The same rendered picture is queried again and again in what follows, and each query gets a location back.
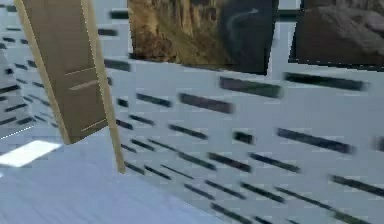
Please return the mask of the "brown and black framed picture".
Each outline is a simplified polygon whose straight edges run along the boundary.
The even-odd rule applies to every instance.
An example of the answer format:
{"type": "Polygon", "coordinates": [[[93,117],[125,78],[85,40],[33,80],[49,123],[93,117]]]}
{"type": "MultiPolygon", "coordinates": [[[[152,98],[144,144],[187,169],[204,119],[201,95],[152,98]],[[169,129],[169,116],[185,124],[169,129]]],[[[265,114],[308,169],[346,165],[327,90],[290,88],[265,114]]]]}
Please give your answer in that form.
{"type": "Polygon", "coordinates": [[[279,0],[127,0],[138,60],[264,75],[279,0]]]}

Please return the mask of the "brown wooden room door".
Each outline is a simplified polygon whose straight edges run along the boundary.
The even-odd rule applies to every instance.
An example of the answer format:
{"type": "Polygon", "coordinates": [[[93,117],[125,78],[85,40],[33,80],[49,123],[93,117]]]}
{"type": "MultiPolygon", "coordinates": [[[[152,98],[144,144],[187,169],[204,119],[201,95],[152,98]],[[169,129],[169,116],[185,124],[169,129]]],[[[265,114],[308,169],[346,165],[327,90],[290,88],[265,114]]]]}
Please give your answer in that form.
{"type": "Polygon", "coordinates": [[[93,0],[13,0],[61,137],[74,144],[107,127],[125,171],[93,0]]]}

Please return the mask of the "dark brown framed picture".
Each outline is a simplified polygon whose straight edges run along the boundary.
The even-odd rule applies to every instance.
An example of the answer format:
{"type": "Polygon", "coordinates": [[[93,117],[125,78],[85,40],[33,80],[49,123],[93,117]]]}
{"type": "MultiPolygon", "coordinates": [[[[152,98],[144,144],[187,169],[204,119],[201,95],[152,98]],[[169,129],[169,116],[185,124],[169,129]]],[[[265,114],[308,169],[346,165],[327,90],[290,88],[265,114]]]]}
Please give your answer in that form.
{"type": "Polygon", "coordinates": [[[384,0],[302,0],[289,61],[384,72],[384,0]]]}

